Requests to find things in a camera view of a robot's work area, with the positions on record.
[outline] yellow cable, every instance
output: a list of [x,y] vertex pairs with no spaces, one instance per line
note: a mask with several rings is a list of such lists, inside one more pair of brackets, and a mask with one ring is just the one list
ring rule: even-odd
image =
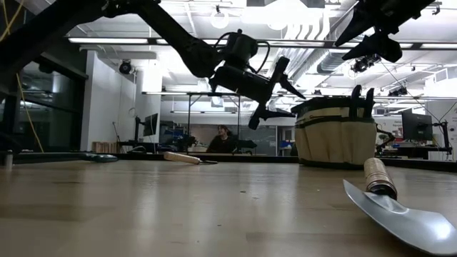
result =
[[[16,19],[17,15],[21,11],[23,3],[24,3],[24,0],[21,1],[20,5],[19,5],[18,9],[16,10],[16,13],[14,14],[13,18],[11,19],[11,21],[8,21],[8,16],[7,16],[7,13],[6,13],[6,3],[3,2],[3,13],[4,13],[4,16],[5,16],[6,29],[5,29],[5,32],[3,33],[3,35],[1,36],[0,41],[2,41],[4,39],[5,35],[7,35],[7,34],[9,35],[11,33],[10,32],[11,25],[14,23],[14,20]],[[22,83],[21,83],[21,79],[19,78],[19,74],[16,74],[16,80],[17,80],[17,86],[19,88],[19,91],[21,92],[21,98],[22,98],[22,101],[24,102],[24,108],[26,110],[27,118],[29,119],[29,122],[30,122],[31,130],[34,132],[35,139],[38,142],[38,145],[40,146],[41,152],[44,153],[43,146],[41,146],[40,138],[36,134],[34,123],[31,122],[29,110],[27,109],[27,105],[26,105],[26,98],[24,97],[24,92],[22,91]]]
[[29,119],[29,122],[30,122],[31,130],[34,132],[36,142],[38,142],[38,145],[40,146],[41,152],[44,153],[43,146],[41,146],[40,138],[38,137],[38,134],[36,134],[34,123],[31,122],[29,110],[27,109],[27,105],[26,105],[26,99],[24,97],[24,92],[22,91],[22,86],[21,86],[22,83],[21,83],[21,79],[19,78],[19,74],[16,74],[16,79],[17,79],[17,84],[18,84],[18,87],[19,87],[19,91],[21,92],[22,101],[24,102],[24,108],[26,109],[27,118]]
[[6,29],[5,29],[5,31],[3,31],[3,34],[0,37],[0,41],[3,41],[7,34],[9,35],[9,33],[10,33],[9,29],[11,28],[11,26],[13,26],[13,23],[16,20],[17,16],[19,15],[19,12],[21,11],[23,5],[24,5],[24,0],[21,0],[21,3],[19,4],[19,7],[16,10],[16,13],[13,15],[13,18],[11,19],[11,21],[8,21],[8,17],[6,16],[6,3],[5,3],[5,1],[3,2],[3,10],[4,10],[4,13],[5,13]]

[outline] wooden table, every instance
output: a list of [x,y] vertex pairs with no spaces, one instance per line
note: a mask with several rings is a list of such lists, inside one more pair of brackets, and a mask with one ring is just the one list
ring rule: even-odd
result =
[[[457,178],[390,168],[401,203],[457,224]],[[0,171],[2,257],[424,256],[360,211],[343,178],[296,164],[83,161]]]

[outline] canvas tool bag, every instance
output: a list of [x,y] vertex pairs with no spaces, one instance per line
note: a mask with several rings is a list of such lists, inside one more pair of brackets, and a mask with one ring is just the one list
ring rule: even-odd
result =
[[297,114],[295,142],[300,163],[337,169],[363,169],[374,157],[376,123],[373,89],[359,98],[361,86],[351,97],[313,98],[292,108]]

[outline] camera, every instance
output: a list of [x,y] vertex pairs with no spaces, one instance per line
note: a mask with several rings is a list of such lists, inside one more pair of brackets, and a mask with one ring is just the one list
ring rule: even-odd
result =
[[122,64],[119,66],[119,72],[125,75],[132,74],[134,68],[131,65],[131,60],[122,60]]
[[407,94],[408,90],[405,86],[402,86],[399,89],[389,91],[388,96],[405,96]]
[[351,70],[353,70],[355,73],[362,73],[368,68],[374,66],[374,64],[380,60],[381,57],[377,54],[365,56],[362,59],[356,60],[356,63],[351,67]]

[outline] white wall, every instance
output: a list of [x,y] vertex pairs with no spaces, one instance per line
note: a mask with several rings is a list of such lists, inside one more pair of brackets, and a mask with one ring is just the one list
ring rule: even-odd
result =
[[[454,105],[455,101],[429,101],[426,103],[427,109],[432,113],[437,119],[443,119],[441,121],[447,121],[448,124],[448,136],[449,143],[453,150],[453,157],[449,156],[449,159],[457,159],[457,104]],[[435,118],[432,118],[432,122],[437,123]],[[441,147],[444,147],[444,136],[439,130],[438,127],[433,127],[433,134],[438,135],[440,138],[439,144]],[[442,161],[446,160],[448,157],[445,153],[429,153],[428,158],[431,160]]]
[[116,142],[113,122],[122,141],[134,137],[133,108],[136,86],[88,51],[84,92],[81,150],[90,151],[93,141]]
[[136,99],[135,99],[135,112],[136,115],[144,121],[147,116],[152,114],[158,114],[157,117],[157,127],[156,135],[153,136],[143,136],[143,126],[139,127],[139,138],[143,138],[144,142],[159,142],[159,131],[160,131],[160,120],[161,120],[161,96],[154,95],[145,95],[142,94],[142,91],[145,91],[145,88],[154,81],[153,83],[158,83],[157,80],[151,79],[151,74],[145,74],[146,71],[139,71],[136,75]]

